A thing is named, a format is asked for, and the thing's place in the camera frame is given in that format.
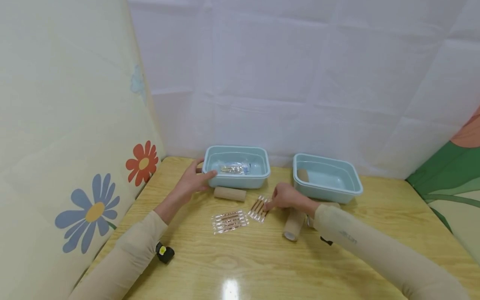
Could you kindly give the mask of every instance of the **beige sleeve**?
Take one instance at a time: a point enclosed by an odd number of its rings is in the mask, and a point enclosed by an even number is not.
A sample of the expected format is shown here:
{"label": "beige sleeve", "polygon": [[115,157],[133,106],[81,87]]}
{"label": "beige sleeve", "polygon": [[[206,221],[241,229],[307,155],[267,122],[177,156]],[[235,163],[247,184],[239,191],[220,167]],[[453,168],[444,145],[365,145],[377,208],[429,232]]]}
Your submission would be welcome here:
{"label": "beige sleeve", "polygon": [[112,251],[73,290],[70,300],[119,300],[155,256],[155,247],[167,225],[154,212],[134,224]]}
{"label": "beige sleeve", "polygon": [[448,272],[391,237],[333,206],[320,205],[314,227],[320,235],[356,255],[409,300],[467,300]]}

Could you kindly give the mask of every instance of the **plastic basin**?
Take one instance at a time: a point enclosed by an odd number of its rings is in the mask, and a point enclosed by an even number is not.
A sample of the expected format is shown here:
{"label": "plastic basin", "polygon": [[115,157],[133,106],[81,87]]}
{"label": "plastic basin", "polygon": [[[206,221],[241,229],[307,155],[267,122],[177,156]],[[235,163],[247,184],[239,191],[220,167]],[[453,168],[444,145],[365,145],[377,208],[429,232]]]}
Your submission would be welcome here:
{"label": "plastic basin", "polygon": [[[250,173],[224,174],[220,166],[229,162],[244,162],[250,164]],[[267,152],[259,147],[221,146],[215,145],[207,149],[202,172],[217,170],[218,175],[209,180],[208,184],[214,188],[224,186],[236,189],[259,189],[265,179],[270,176],[270,164]]]}
{"label": "plastic basin", "polygon": [[[299,179],[298,169],[305,169],[309,182]],[[293,157],[295,189],[315,199],[346,204],[363,193],[363,186],[353,165],[343,160],[298,153]]]}

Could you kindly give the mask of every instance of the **person's left hand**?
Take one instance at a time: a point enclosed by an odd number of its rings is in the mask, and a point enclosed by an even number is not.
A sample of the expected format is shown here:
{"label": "person's left hand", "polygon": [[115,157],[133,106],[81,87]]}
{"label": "person's left hand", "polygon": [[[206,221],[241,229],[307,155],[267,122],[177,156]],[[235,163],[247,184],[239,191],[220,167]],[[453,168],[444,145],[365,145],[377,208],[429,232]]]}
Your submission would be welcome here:
{"label": "person's left hand", "polygon": [[204,161],[203,158],[194,160],[183,173],[179,182],[174,188],[174,191],[182,196],[187,197],[188,200],[194,192],[203,192],[208,190],[207,181],[217,175],[216,170],[212,170],[203,174],[201,168],[197,166]]}

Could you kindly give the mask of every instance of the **white backdrop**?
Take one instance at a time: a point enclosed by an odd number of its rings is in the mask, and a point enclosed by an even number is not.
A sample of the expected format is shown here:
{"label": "white backdrop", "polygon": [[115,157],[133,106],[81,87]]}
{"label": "white backdrop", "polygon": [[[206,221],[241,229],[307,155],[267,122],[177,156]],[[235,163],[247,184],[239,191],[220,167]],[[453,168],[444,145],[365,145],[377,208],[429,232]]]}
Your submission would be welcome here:
{"label": "white backdrop", "polygon": [[480,104],[479,0],[130,0],[168,155],[405,178]]}

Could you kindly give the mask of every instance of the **yellow button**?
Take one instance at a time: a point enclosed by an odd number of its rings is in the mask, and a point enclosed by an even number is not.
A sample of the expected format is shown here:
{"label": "yellow button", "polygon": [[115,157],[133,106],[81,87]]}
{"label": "yellow button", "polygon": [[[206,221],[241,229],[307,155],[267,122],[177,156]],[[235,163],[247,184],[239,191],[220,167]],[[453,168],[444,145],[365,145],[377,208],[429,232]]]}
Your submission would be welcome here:
{"label": "yellow button", "polygon": [[165,246],[162,246],[162,247],[160,247],[160,250],[158,250],[158,253],[160,255],[163,255],[165,253],[165,251],[167,251],[167,248]]}

